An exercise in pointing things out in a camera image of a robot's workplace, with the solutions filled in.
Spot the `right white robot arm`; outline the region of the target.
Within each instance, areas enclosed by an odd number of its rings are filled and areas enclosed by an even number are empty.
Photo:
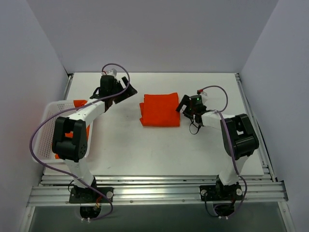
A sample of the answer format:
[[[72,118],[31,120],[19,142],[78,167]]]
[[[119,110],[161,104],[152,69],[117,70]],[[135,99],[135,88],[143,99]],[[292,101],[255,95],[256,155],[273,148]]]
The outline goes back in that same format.
[[[259,140],[248,115],[226,115],[217,110],[207,110],[200,95],[184,95],[176,111],[182,111],[197,132],[202,127],[222,132],[224,148],[231,162],[219,173],[219,184],[215,186],[214,193],[217,198],[226,199],[232,193],[231,186],[239,181],[240,172],[248,157],[259,147]]]

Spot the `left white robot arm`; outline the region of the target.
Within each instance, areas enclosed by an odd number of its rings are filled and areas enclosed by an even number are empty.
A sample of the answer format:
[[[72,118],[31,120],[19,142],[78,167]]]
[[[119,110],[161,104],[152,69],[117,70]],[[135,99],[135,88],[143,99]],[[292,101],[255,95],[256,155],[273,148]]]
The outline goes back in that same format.
[[[97,198],[96,181],[91,174],[85,155],[88,150],[87,128],[94,120],[118,104],[137,94],[130,77],[117,79],[115,74],[102,75],[100,86],[75,113],[60,116],[55,121],[52,151],[64,160],[73,175],[74,187],[81,189],[80,197],[87,203]]]

